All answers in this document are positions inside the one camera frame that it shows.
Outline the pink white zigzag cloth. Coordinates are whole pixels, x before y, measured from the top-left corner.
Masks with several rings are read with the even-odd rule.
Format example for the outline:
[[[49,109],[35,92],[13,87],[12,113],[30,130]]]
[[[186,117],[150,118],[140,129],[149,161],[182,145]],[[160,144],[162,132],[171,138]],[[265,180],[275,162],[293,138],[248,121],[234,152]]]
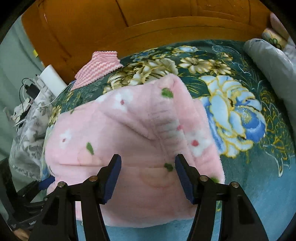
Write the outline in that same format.
[[[91,60],[75,75],[75,83],[71,90],[89,85],[121,67],[123,65],[120,63],[116,51],[93,52]]]

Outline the orange wooden headboard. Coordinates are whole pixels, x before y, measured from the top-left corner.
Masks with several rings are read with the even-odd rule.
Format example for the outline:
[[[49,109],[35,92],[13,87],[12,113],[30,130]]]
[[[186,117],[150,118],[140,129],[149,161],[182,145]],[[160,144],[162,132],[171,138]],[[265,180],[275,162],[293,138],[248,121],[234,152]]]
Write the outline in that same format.
[[[246,41],[269,26],[260,1],[36,1],[22,24],[44,65],[69,83],[95,51],[120,58],[192,40]]]

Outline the white box on nightstand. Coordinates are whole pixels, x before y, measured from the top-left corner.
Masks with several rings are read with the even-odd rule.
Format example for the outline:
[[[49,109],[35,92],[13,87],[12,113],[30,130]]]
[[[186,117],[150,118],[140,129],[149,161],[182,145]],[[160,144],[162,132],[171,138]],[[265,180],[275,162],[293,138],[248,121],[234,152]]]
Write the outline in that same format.
[[[67,87],[67,84],[62,80],[52,65],[48,65],[42,71],[40,79],[55,97],[57,97]]]

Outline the pink fleece peach-print garment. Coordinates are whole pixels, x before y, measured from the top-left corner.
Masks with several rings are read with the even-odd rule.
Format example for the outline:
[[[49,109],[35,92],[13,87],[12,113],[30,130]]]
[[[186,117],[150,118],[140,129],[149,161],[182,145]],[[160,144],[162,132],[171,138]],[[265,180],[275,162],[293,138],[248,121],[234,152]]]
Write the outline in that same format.
[[[97,174],[115,154],[121,171],[101,208],[108,226],[150,227],[194,216],[175,170],[179,154],[200,174],[225,181],[203,104],[173,74],[60,114],[44,157],[56,182],[73,185]]]

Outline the pink floral pillow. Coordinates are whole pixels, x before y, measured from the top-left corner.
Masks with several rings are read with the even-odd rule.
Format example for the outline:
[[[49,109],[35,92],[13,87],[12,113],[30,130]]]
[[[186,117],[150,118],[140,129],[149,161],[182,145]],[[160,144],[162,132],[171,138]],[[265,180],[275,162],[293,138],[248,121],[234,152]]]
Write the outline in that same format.
[[[283,50],[287,45],[295,46],[292,38],[274,13],[270,13],[271,28],[266,28],[262,33],[262,39],[274,47]]]

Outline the teal floral bed blanket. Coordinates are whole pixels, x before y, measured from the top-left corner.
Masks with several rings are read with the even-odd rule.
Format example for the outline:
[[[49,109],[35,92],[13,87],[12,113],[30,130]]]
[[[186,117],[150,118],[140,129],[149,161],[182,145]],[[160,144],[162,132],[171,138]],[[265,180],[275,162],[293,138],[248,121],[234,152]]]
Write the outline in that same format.
[[[293,133],[284,105],[243,52],[243,43],[172,44],[125,57],[121,64],[91,84],[70,84],[54,103],[48,132],[61,114],[74,114],[78,106],[111,90],[175,74],[203,103],[226,182],[241,184],[268,238],[277,240],[295,214]]]

